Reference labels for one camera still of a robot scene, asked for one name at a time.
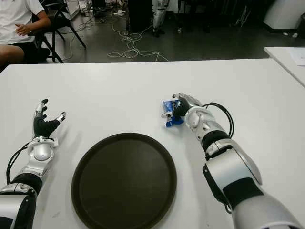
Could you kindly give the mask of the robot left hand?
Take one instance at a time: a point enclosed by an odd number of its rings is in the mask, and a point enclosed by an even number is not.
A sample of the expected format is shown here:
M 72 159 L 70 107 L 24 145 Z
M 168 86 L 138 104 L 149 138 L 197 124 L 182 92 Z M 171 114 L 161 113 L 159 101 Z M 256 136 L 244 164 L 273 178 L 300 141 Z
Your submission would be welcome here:
M 35 109 L 33 115 L 32 139 L 39 137 L 49 138 L 61 122 L 66 119 L 66 112 L 62 112 L 57 118 L 45 121 L 47 116 L 44 112 L 47 110 L 46 104 L 48 101 L 47 98 L 42 100 Z

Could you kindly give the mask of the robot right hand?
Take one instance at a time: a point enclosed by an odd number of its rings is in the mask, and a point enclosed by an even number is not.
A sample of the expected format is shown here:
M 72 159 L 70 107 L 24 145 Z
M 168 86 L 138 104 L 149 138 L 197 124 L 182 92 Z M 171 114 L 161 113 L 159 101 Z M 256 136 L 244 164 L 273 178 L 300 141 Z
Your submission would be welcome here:
M 164 112 L 161 117 L 167 118 L 172 116 L 184 117 L 189 109 L 195 106 L 202 106 L 202 103 L 190 95 L 184 93 L 175 93 L 172 98 L 180 101 L 179 105 L 173 111 Z

